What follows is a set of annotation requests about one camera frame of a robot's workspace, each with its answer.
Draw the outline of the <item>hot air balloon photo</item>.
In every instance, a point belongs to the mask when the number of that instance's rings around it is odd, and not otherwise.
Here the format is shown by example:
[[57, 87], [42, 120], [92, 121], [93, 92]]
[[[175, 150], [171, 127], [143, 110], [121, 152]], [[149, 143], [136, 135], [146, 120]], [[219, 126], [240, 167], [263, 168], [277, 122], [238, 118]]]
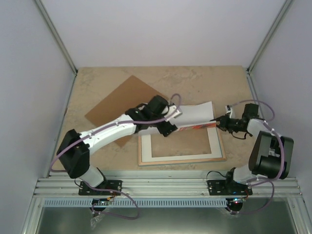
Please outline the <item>hot air balloon photo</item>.
[[[132, 133], [139, 135], [160, 134], [157, 124], [166, 121], [165, 115], [168, 107], [175, 104], [146, 103], [142, 107], [135, 110], [134, 124]], [[195, 106], [182, 105], [179, 107], [182, 114], [176, 118], [170, 119], [168, 122], [177, 126], [177, 131], [189, 130], [194, 128], [207, 128], [214, 119], [212, 103], [206, 102]]]

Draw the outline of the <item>aluminium corner post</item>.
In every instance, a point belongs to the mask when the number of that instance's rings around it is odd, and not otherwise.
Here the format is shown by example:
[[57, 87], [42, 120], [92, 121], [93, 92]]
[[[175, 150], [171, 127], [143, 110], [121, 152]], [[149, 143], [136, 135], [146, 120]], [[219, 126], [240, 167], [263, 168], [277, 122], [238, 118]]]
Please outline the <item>aluminium corner post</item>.
[[266, 33], [262, 43], [260, 44], [256, 54], [254, 55], [250, 65], [247, 67], [246, 72], [250, 76], [256, 67], [257, 63], [259, 62], [261, 56], [263, 55], [264, 51], [268, 47], [269, 43], [273, 39], [274, 35], [276, 34], [279, 26], [283, 22], [285, 16], [287, 15], [288, 11], [290, 10], [291, 6], [293, 5], [294, 0], [285, 0], [278, 11], [276, 17], [274, 18], [268, 32]]
[[52, 37], [54, 38], [55, 42], [57, 43], [61, 53], [63, 54], [64, 59], [66, 60], [74, 76], [76, 77], [78, 73], [78, 69], [76, 68], [68, 50], [66, 49], [65, 44], [63, 43], [54, 23], [52, 22], [46, 7], [44, 6], [41, 0], [34, 0], [34, 3], [36, 7], [38, 8], [40, 14], [42, 15], [43, 20], [46, 23], [49, 31], [51, 32]]

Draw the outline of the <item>clear plastic bag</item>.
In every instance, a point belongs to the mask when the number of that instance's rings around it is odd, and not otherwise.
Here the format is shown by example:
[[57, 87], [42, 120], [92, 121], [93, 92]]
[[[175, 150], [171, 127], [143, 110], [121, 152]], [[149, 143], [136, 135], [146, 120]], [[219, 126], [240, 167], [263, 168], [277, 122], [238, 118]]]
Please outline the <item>clear plastic bag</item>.
[[98, 223], [100, 223], [103, 219], [102, 214], [93, 214], [93, 217], [90, 219], [90, 227], [91, 230], [94, 230]]

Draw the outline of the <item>left small circuit board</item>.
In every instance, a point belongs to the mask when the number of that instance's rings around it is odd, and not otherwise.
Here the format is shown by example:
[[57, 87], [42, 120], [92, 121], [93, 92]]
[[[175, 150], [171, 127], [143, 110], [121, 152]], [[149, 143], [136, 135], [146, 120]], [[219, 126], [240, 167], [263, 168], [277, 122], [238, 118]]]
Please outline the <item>left small circuit board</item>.
[[114, 201], [114, 197], [93, 199], [91, 204], [93, 206], [109, 206]]

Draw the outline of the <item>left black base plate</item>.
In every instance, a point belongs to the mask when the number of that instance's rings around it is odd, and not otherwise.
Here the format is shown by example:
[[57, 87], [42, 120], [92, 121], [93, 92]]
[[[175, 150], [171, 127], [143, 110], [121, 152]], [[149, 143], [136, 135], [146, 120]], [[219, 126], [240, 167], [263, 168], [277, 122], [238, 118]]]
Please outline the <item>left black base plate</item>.
[[[110, 192], [110, 191], [97, 191], [91, 189], [87, 186], [87, 184], [83, 181], [80, 182], [80, 188], [78, 191], [78, 195], [81, 196], [98, 196], [98, 195], [106, 195], [106, 196], [118, 196], [119, 193]], [[122, 180], [106, 180], [99, 184], [96, 189], [105, 189], [105, 190], [116, 190], [121, 191], [122, 189]]]

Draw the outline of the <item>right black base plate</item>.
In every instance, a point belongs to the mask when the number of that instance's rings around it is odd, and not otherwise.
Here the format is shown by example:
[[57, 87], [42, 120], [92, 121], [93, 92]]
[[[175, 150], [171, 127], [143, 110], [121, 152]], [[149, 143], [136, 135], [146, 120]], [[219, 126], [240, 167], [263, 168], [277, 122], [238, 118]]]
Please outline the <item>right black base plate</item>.
[[210, 195], [252, 195], [253, 191], [247, 185], [227, 180], [207, 180]]

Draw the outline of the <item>right small circuit board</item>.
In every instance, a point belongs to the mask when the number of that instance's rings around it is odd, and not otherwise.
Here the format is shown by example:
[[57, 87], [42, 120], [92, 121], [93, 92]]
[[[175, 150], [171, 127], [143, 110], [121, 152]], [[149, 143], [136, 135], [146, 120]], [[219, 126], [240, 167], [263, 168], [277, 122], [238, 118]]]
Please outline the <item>right small circuit board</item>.
[[236, 197], [236, 198], [231, 198], [230, 203], [238, 204], [238, 203], [243, 203], [245, 201], [245, 197]]

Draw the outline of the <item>brown cardboard backing board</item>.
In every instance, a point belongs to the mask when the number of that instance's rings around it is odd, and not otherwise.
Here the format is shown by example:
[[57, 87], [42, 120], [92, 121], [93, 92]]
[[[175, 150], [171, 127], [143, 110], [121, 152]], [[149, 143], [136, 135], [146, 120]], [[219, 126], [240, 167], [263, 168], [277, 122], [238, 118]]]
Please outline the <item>brown cardboard backing board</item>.
[[160, 95], [166, 100], [169, 99], [139, 78], [130, 76], [91, 109], [85, 117], [96, 127], [99, 127], [113, 121], [130, 108], [149, 102], [156, 95]]

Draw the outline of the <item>right aluminium corner post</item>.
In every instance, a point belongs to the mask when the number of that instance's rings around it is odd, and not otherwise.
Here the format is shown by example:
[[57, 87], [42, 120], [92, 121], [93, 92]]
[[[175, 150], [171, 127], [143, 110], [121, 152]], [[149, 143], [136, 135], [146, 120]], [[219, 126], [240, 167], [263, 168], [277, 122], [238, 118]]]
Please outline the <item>right aluminium corner post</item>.
[[268, 47], [269, 43], [273, 39], [274, 35], [276, 34], [279, 26], [283, 22], [285, 16], [287, 15], [288, 11], [290, 10], [291, 6], [293, 5], [294, 0], [285, 0], [278, 11], [276, 17], [274, 18], [268, 32], [266, 33], [262, 43], [260, 44], [256, 54], [254, 55], [250, 65], [247, 67], [246, 72], [250, 76], [256, 67], [257, 63], [259, 62], [261, 56], [263, 55], [264, 51]]

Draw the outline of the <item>aluminium rail base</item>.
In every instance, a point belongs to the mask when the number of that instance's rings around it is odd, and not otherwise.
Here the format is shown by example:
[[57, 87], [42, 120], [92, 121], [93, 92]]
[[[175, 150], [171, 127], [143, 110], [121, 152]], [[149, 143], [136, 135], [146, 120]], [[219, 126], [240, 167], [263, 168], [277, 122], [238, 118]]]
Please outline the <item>aluminium rail base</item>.
[[[209, 197], [207, 180], [222, 179], [207, 170], [111, 170], [103, 171], [107, 179], [122, 180], [122, 191], [132, 198]], [[78, 186], [66, 173], [50, 173], [39, 178], [34, 197], [78, 197]]]

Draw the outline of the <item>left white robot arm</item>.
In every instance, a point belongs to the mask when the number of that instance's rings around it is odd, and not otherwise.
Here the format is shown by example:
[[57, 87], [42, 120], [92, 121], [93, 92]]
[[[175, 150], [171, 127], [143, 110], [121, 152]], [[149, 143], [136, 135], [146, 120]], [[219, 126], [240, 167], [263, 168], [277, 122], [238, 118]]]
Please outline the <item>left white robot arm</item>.
[[181, 115], [180, 106], [156, 95], [149, 102], [128, 109], [116, 119], [95, 129], [78, 133], [69, 130], [57, 150], [56, 158], [61, 162], [71, 179], [81, 179], [90, 185], [97, 195], [106, 191], [105, 176], [90, 164], [90, 156], [100, 148], [123, 137], [155, 128], [167, 137], [177, 130], [171, 119]]

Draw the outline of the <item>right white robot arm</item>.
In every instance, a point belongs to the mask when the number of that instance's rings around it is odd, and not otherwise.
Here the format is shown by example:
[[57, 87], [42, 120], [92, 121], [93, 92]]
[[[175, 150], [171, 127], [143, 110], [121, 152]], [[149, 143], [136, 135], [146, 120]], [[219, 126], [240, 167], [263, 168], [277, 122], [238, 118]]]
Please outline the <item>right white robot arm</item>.
[[226, 114], [215, 118], [217, 128], [231, 135], [242, 132], [255, 139], [248, 164], [230, 169], [224, 180], [209, 180], [210, 194], [250, 195], [251, 186], [287, 178], [294, 140], [282, 136], [259, 116], [259, 106], [248, 103], [241, 118], [234, 117], [233, 107], [226, 106]]

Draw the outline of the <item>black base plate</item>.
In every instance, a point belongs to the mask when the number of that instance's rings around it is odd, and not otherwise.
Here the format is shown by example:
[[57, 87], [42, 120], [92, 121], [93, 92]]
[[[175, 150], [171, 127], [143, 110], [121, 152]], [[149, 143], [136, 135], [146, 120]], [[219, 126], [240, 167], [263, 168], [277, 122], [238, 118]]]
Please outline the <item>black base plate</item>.
[[210, 195], [252, 195], [253, 191], [247, 185], [227, 180], [207, 180]]
[[[119, 193], [110, 192], [110, 191], [97, 191], [91, 189], [87, 186], [87, 184], [83, 181], [80, 182], [80, 188], [78, 191], [78, 195], [81, 196], [98, 196], [98, 195], [106, 195], [106, 196], [118, 196]], [[122, 180], [106, 180], [99, 184], [96, 189], [105, 189], [105, 190], [116, 190], [121, 191], [122, 189]]]

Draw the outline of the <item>left aluminium corner post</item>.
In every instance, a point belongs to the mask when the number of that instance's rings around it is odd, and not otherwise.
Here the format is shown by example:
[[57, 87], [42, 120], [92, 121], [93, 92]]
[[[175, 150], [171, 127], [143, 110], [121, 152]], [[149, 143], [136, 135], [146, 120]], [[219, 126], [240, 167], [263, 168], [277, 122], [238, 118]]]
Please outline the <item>left aluminium corner post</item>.
[[76, 68], [68, 50], [66, 49], [65, 44], [63, 43], [54, 23], [52, 22], [46, 7], [44, 6], [41, 0], [34, 0], [34, 3], [36, 7], [38, 8], [40, 14], [42, 15], [43, 20], [46, 23], [49, 31], [51, 32], [52, 37], [54, 38], [55, 42], [57, 43], [61, 53], [63, 54], [64, 59], [66, 60], [74, 76], [76, 77], [78, 73], [78, 69]]

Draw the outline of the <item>small circuit board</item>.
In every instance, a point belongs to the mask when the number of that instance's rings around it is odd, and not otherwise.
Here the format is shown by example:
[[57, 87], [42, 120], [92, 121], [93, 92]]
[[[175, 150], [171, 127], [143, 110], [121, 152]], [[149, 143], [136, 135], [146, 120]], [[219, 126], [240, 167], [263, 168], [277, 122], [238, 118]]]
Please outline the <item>small circuit board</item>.
[[91, 204], [93, 206], [109, 206], [114, 201], [114, 197], [93, 199]]
[[238, 203], [243, 203], [245, 201], [245, 197], [236, 197], [236, 198], [231, 198], [230, 203], [238, 204]]

